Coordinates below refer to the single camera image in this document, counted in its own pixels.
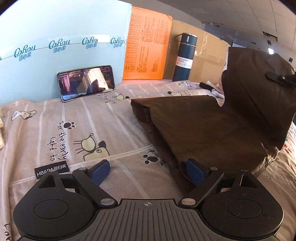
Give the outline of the brown leather jacket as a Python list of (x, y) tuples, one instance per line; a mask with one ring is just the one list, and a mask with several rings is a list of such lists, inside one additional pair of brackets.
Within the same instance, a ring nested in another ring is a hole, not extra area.
[(138, 98), (132, 111), (183, 194), (194, 189), (186, 161), (225, 173), (259, 175), (285, 143), (295, 116), (295, 88), (269, 80), (293, 75), (278, 54), (230, 48), (222, 74), (224, 104), (209, 95)]

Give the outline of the cartoon print bed sheet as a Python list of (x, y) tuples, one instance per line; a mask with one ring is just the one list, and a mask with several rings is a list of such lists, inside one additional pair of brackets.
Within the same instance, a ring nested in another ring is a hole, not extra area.
[[(295, 125), (259, 174), (225, 173), (197, 207), (183, 194), (132, 111), (138, 98), (209, 95), (190, 82), (120, 86), (62, 103), (3, 107), (1, 240), (295, 240)], [(219, 105), (225, 99), (214, 97)], [(72, 172), (102, 160), (98, 207)]]

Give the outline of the large cardboard box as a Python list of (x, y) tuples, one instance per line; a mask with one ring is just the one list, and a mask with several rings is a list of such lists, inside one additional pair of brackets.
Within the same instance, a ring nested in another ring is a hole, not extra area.
[(197, 36), (197, 45), (189, 80), (204, 83), (210, 81), (212, 84), (217, 84), (227, 60), (228, 43), (211, 33), (178, 20), (172, 22), (163, 78), (173, 78), (180, 44), (179, 35), (182, 33)]

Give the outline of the black remote stick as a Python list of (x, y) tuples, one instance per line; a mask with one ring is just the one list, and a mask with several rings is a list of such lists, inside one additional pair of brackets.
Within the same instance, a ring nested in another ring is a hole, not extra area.
[(199, 83), (199, 87), (202, 89), (209, 90), (209, 91), (216, 91), (216, 89), (214, 87), (212, 87), (211, 85), (205, 84), (203, 82)]

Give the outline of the black smartphone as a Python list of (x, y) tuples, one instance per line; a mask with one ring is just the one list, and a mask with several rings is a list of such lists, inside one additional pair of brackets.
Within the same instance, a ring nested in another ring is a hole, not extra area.
[(110, 65), (63, 71), (57, 74), (57, 80), (62, 102), (115, 89)]

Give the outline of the dark blue thermos bottle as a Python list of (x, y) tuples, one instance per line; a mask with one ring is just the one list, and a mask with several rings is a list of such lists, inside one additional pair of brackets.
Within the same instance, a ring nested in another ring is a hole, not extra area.
[(182, 33), (173, 73), (173, 81), (188, 80), (193, 65), (198, 37), (191, 33)]

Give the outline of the orange printed board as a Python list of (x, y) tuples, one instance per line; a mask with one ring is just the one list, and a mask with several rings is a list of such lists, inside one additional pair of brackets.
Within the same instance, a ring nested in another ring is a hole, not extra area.
[(132, 7), (124, 80), (161, 80), (164, 75), (173, 18), (149, 9)]

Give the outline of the light blue foam board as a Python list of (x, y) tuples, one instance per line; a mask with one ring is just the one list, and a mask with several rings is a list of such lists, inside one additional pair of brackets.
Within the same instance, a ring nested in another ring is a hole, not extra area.
[(132, 5), (17, 1), (1, 14), (1, 105), (60, 96), (59, 72), (109, 65), (123, 78)]

